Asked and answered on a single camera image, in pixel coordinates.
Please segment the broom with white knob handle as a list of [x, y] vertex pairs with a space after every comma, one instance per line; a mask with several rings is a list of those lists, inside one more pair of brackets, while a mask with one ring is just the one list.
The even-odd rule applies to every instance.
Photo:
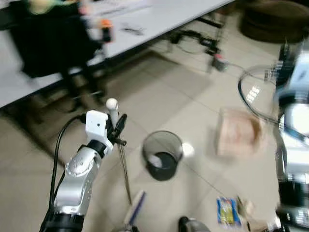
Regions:
[[[116, 99], [107, 99], [106, 100], [106, 108], [110, 112], [110, 116], [112, 117], [115, 128], [116, 123], [121, 117], [119, 110], [118, 110], [118, 101]], [[122, 226], [117, 230], [117, 232], [139, 232], [139, 229], [136, 225], [136, 221], [139, 216], [139, 212], [141, 211], [144, 203], [145, 203], [145, 197], [146, 193], [143, 190], [139, 190], [136, 194], [132, 194], [129, 178], [128, 178], [128, 165], [126, 163], [126, 151], [125, 146], [121, 146], [119, 144], [115, 144], [119, 149], [119, 157], [121, 159], [121, 167], [122, 171], [124, 173], [124, 183], [125, 183], [125, 189], [126, 194], [129, 200], [129, 209], [126, 212], [126, 216], [124, 217], [122, 221]]]

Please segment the black mesh wastebasket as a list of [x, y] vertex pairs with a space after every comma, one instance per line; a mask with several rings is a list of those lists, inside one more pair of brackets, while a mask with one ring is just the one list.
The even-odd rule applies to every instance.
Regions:
[[153, 179], [170, 180], [184, 157], [183, 140], [176, 133], [167, 130], [154, 131], [143, 140], [141, 156]]

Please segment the orange black tool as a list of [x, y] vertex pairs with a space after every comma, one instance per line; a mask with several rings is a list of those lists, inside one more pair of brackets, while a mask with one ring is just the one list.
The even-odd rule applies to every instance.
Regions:
[[100, 21], [100, 29], [101, 29], [101, 40], [104, 44], [108, 44], [112, 42], [113, 35], [112, 35], [112, 22], [106, 18]]

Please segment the black office chair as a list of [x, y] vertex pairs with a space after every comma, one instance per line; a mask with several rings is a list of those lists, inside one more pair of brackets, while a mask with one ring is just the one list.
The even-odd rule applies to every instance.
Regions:
[[79, 68], [90, 94], [103, 102], [105, 92], [88, 65], [102, 44], [88, 33], [80, 0], [13, 0], [7, 11], [13, 18], [8, 31], [23, 73], [31, 79], [58, 73], [77, 110], [81, 94], [70, 70]]

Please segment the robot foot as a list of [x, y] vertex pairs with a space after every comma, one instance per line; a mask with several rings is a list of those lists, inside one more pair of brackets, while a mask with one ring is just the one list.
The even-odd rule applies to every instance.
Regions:
[[182, 216], [177, 223], [178, 232], [212, 232], [207, 225], [195, 218]]

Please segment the brown cardboard box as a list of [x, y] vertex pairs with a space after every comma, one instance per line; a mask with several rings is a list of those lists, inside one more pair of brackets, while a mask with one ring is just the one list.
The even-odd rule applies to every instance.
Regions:
[[225, 159], [249, 159], [264, 153], [264, 122], [247, 111], [224, 108], [219, 113], [216, 152]]

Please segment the blue yellow snack packet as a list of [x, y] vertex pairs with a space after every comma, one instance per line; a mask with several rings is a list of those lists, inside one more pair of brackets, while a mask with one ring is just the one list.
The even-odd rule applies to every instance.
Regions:
[[240, 228], [238, 201], [233, 198], [218, 197], [218, 224], [224, 228]]

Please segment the round brown ottoman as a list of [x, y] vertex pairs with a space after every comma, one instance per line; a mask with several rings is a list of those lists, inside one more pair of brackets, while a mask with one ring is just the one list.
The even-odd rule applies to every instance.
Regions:
[[245, 37], [269, 44], [295, 44], [308, 35], [309, 7], [295, 0], [252, 0], [239, 21]]

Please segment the crumpled beige paper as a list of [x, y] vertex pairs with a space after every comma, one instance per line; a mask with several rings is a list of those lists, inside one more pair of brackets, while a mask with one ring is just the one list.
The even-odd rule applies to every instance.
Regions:
[[248, 199], [236, 196], [239, 217], [243, 219], [248, 232], [280, 232], [278, 219], [264, 219], [256, 216], [254, 203]]

